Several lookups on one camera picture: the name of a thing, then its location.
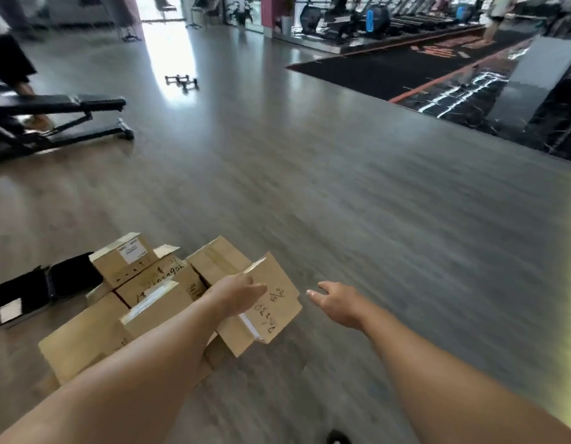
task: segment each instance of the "potted plant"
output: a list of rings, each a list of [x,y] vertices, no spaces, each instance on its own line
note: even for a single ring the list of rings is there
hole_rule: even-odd
[[[281,16],[281,33],[291,35],[291,27],[294,26],[294,9],[296,0],[285,0],[285,14]]]
[[[252,21],[252,7],[248,0],[244,0],[244,5],[239,1],[230,3],[227,9],[228,20],[235,21],[240,32],[246,30],[246,19]]]

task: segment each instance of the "wooden floor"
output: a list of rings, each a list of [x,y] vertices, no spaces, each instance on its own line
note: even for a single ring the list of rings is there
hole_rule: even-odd
[[[571,426],[571,164],[285,68],[314,51],[184,31],[27,45],[39,91],[127,97],[136,140],[0,164],[0,282],[127,231],[185,255],[222,234],[300,291],[356,285]],[[201,90],[167,87],[177,73]],[[416,442],[366,339],[301,302],[193,392],[169,442]],[[41,399],[38,341],[81,309],[0,330],[0,432]]]

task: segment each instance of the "black gym turf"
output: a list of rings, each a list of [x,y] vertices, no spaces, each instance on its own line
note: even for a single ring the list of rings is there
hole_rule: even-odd
[[[530,34],[516,31],[498,31],[494,43],[481,48],[469,48],[466,46],[469,43],[456,44],[452,47],[437,45],[467,35],[469,34],[337,56],[295,64],[289,68],[388,101],[412,88],[455,72],[530,37]],[[450,57],[429,55],[423,51],[437,52]]]

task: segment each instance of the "forearm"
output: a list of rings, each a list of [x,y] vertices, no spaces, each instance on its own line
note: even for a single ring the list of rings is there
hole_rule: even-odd
[[[424,443],[571,443],[571,430],[495,380],[436,347],[391,313],[364,308],[361,328]]]
[[[0,444],[162,443],[222,319],[213,300],[201,298],[64,385]]]

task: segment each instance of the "black shorts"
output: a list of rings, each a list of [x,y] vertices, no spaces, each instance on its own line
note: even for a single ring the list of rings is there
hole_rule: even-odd
[[[29,82],[29,76],[37,73],[16,39],[11,34],[0,35],[0,79],[9,86]]]

